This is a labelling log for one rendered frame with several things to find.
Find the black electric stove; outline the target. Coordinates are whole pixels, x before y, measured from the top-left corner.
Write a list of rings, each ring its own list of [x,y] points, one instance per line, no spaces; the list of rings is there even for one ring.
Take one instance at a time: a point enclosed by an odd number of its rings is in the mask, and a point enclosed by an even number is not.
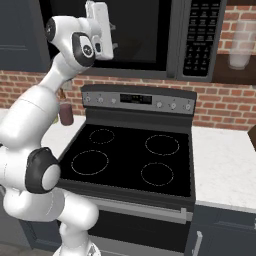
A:
[[[101,84],[85,85],[81,93],[86,120],[59,158],[59,187],[87,199],[185,207],[193,213],[196,93]],[[156,106],[159,101],[162,108]]]

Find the black oven door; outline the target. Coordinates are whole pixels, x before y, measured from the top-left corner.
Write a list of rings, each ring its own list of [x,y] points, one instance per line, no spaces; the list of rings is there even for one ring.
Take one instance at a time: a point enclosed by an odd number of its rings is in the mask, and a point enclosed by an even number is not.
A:
[[[103,256],[185,256],[190,225],[100,210],[89,234]]]

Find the dark wooden shelf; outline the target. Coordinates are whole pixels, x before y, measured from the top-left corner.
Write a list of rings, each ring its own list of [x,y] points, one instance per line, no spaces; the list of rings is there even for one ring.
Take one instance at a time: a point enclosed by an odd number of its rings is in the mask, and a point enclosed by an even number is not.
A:
[[[236,23],[239,20],[256,20],[256,0],[228,0],[214,67],[213,82],[226,84],[256,85],[256,45],[244,70],[229,67]]]

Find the dark red jar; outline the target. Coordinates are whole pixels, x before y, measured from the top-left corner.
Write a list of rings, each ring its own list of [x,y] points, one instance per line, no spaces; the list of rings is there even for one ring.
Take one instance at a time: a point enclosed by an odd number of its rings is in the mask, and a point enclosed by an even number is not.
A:
[[[74,122],[72,106],[69,103],[61,103],[59,116],[62,125],[72,125]]]

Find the black grey microwave oven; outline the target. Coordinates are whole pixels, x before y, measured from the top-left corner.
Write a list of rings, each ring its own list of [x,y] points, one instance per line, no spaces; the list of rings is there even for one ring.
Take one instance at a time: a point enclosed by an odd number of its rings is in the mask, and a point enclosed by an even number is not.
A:
[[[176,0],[169,35],[168,77],[206,81],[212,79],[227,0]]]

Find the dark brown block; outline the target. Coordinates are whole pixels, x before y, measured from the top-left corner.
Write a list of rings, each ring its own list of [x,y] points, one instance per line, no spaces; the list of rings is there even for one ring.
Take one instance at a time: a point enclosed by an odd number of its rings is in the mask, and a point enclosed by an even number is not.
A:
[[[256,151],[256,125],[248,131],[248,136],[251,140],[254,150]]]

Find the black microwave door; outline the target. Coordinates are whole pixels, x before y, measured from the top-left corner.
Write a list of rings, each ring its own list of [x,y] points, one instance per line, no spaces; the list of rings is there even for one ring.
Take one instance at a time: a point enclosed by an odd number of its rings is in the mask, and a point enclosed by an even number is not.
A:
[[[105,2],[112,43],[118,43],[110,61],[96,61],[86,76],[165,79],[168,77],[169,35],[176,0],[39,0],[42,18],[56,15],[76,18],[86,15],[87,1]]]

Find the dark blue base cupboard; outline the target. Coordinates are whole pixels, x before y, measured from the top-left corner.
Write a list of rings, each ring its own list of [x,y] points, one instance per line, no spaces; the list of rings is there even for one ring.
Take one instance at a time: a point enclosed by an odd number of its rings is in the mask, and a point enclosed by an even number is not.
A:
[[[0,243],[54,252],[61,245],[59,226],[53,222],[29,222],[9,216],[0,193]]]

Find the dark blue base cupboard door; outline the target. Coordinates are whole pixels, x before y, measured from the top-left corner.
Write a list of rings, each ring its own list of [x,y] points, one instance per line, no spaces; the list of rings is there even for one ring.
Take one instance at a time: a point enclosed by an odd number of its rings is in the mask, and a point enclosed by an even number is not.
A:
[[[185,256],[192,256],[197,231],[203,235],[198,256],[256,256],[256,213],[196,205]]]

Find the dark blue wall cupboard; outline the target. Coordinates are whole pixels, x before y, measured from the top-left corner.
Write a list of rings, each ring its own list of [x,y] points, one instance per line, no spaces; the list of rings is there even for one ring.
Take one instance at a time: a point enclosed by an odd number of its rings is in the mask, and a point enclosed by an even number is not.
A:
[[[0,70],[44,73],[49,66],[39,0],[0,0]]]

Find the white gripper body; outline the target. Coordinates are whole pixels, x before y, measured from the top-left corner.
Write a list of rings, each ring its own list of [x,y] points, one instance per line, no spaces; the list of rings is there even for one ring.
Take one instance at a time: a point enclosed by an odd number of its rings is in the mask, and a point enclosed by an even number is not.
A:
[[[112,60],[113,46],[108,15],[105,2],[87,1],[86,16],[91,27],[91,42],[97,60]]]

